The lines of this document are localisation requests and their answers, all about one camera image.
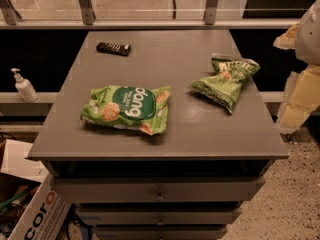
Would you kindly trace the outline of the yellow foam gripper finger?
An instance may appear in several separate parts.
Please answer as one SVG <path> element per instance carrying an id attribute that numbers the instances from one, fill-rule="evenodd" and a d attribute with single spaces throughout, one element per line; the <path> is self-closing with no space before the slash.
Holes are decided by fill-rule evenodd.
<path id="1" fill-rule="evenodd" d="M 292 71 L 286 81 L 276 126 L 281 134 L 297 131 L 320 106 L 320 65 L 309 63 L 301 73 Z"/>

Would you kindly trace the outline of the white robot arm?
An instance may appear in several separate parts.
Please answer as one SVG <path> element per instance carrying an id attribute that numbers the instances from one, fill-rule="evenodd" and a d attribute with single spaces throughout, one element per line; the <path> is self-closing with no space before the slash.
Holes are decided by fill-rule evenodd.
<path id="1" fill-rule="evenodd" d="M 307 64 L 301 73 L 291 72 L 285 84 L 276 126 L 281 134 L 292 134 L 320 106 L 320 0 L 316 0 L 301 20 L 277 37 L 273 46 L 293 49 Z"/>

